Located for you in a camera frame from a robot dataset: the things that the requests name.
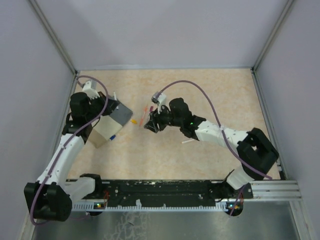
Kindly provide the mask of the orange pen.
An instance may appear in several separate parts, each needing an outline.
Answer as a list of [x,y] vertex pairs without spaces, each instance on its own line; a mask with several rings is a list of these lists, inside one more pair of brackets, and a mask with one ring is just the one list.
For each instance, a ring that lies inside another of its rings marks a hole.
[[139,127],[142,127],[147,111],[148,111],[148,104],[143,108],[143,112],[139,121]]

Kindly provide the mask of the white pen dark tip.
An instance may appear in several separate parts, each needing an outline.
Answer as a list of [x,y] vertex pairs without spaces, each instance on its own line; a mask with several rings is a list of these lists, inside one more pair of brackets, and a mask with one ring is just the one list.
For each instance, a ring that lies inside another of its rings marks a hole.
[[190,142],[192,142],[192,141],[194,141],[194,139],[190,139],[190,140],[185,140],[185,141],[182,141],[182,142],[181,142],[181,144],[186,144],[186,143],[190,143]]

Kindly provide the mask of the white pen blue end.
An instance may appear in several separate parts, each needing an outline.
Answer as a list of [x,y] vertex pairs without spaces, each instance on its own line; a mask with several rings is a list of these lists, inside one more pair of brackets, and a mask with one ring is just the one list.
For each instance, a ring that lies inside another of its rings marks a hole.
[[119,109],[119,104],[118,104],[118,99],[117,99],[117,95],[116,95],[116,92],[113,91],[113,99],[115,101],[115,109],[118,110]]

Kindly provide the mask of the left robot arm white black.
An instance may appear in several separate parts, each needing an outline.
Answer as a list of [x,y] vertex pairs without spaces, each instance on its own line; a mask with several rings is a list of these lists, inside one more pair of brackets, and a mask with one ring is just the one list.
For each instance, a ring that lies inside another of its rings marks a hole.
[[70,112],[56,152],[36,182],[28,182],[23,190],[33,225],[38,225],[37,220],[64,222],[74,203],[103,195],[104,186],[98,174],[84,173],[70,185],[66,185],[66,180],[73,162],[89,139],[92,123],[110,115],[119,104],[115,97],[102,92],[94,97],[85,92],[71,95]]

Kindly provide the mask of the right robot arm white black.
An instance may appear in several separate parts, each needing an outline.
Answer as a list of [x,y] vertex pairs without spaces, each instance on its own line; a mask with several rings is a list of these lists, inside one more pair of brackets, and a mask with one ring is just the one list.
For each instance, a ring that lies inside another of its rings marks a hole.
[[235,198],[249,182],[265,179],[279,158],[278,151],[259,128],[243,131],[216,125],[192,114],[181,97],[171,100],[168,106],[165,97],[151,100],[157,108],[149,113],[145,129],[158,133],[167,126],[178,127],[185,137],[227,148],[240,161],[241,165],[227,176],[223,185],[229,198]]

